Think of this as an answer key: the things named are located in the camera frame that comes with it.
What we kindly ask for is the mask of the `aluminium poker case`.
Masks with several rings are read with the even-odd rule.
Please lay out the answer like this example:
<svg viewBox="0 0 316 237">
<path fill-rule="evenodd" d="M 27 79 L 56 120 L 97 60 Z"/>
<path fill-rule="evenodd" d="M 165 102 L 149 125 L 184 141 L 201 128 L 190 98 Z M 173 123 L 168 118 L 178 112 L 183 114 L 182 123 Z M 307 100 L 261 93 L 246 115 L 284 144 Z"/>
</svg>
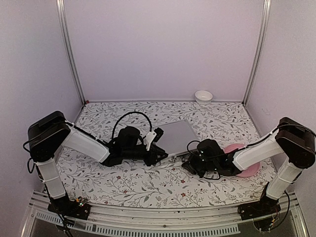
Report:
<svg viewBox="0 0 316 237">
<path fill-rule="evenodd" d="M 163 130 L 163 135 L 156 145 L 165 150 L 168 158 L 186 154 L 187 144 L 198 140 L 195 131 L 186 119 L 158 125 L 156 128 Z"/>
</svg>

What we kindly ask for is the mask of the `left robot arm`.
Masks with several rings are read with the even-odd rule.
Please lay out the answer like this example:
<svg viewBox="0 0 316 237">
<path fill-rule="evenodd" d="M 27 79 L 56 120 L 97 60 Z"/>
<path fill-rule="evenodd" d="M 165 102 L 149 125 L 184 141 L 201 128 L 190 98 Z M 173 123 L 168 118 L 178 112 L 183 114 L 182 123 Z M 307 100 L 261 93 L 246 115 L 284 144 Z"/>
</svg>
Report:
<svg viewBox="0 0 316 237">
<path fill-rule="evenodd" d="M 139 129 L 127 126 L 118 135 L 112 134 L 110 142 L 105 142 L 68 122 L 60 111 L 32 124 L 27 134 L 23 149 L 30 154 L 51 203 L 62 214 L 70 214 L 74 207 L 53 160 L 60 147 L 82 153 L 106 167 L 121 164 L 124 159 L 140 159 L 146 166 L 152 166 L 168 157 L 168 153 L 156 145 L 163 135 L 160 128 L 150 128 L 145 136 L 141 136 Z"/>
</svg>

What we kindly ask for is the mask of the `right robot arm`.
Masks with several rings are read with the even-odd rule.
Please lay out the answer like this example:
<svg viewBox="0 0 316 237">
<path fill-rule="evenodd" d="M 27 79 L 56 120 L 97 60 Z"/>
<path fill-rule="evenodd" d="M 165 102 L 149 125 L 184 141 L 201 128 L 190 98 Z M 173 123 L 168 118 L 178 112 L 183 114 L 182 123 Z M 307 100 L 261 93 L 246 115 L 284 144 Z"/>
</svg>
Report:
<svg viewBox="0 0 316 237">
<path fill-rule="evenodd" d="M 315 142 L 315 132 L 283 117 L 278 126 L 259 141 L 228 153 L 215 140 L 205 139 L 198 143 L 196 152 L 189 152 L 190 156 L 182 167 L 199 178 L 212 171 L 217 172 L 219 177 L 236 176 L 254 164 L 285 154 L 287 159 L 277 175 L 265 186 L 255 205 L 259 215 L 266 215 L 302 171 L 315 163 Z"/>
</svg>

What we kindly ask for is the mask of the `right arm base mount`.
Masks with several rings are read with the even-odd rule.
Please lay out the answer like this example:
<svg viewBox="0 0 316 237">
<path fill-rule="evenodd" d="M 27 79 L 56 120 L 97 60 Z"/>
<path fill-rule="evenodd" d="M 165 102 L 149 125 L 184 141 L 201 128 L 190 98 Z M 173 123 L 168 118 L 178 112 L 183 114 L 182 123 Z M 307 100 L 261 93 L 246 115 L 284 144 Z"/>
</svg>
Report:
<svg viewBox="0 0 316 237">
<path fill-rule="evenodd" d="M 258 218 L 280 211 L 278 199 L 274 200 L 269 197 L 263 197 L 259 201 L 244 203 L 237 207 L 237 212 L 242 220 Z"/>
</svg>

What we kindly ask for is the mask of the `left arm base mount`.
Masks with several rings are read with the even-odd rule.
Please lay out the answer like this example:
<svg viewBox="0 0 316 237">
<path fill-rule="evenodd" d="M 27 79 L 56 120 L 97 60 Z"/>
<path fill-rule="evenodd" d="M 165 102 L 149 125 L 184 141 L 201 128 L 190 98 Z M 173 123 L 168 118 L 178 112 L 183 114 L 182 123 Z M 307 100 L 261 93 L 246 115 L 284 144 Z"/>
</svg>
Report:
<svg viewBox="0 0 316 237">
<path fill-rule="evenodd" d="M 73 217 L 77 219 L 87 220 L 90 214 L 91 205 L 88 204 L 86 198 L 78 197 L 70 200 L 68 196 L 58 199 L 51 199 L 48 211 L 60 214 L 62 216 Z"/>
</svg>

